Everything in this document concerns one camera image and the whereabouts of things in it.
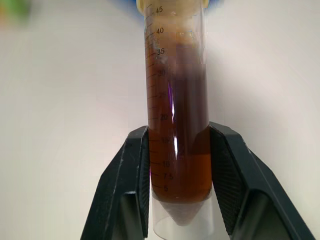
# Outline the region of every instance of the brown liquid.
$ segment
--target brown liquid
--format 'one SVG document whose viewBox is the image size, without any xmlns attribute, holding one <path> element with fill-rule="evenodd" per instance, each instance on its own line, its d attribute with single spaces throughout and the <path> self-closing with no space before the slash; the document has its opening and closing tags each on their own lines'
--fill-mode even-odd
<svg viewBox="0 0 320 240">
<path fill-rule="evenodd" d="M 146 49 L 151 182 L 162 202 L 200 202 L 212 187 L 201 57 L 191 45 L 175 45 L 164 56 L 152 46 Z"/>
</svg>

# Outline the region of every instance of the white wall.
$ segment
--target white wall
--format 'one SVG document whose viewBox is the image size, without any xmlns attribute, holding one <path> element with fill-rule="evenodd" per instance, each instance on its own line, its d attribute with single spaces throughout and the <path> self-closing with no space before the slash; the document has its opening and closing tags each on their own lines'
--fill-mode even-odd
<svg viewBox="0 0 320 240">
<path fill-rule="evenodd" d="M 0 30 L 0 239 L 79 239 L 101 173 L 147 124 L 130 11 L 43 1 L 26 28 Z M 242 134 L 316 238 L 319 13 L 317 0 L 228 0 L 206 19 L 211 120 Z"/>
</svg>

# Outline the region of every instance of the tan cap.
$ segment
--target tan cap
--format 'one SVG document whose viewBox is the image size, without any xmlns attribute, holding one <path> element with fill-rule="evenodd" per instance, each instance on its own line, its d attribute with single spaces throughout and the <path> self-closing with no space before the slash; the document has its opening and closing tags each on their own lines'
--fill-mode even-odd
<svg viewBox="0 0 320 240">
<path fill-rule="evenodd" d="M 145 1 L 146 0 L 136 0 L 136 7 L 138 8 L 141 14 L 144 14 Z M 203 1 L 203 7 L 207 8 L 209 4 L 209 0 L 202 0 L 202 1 Z"/>
</svg>

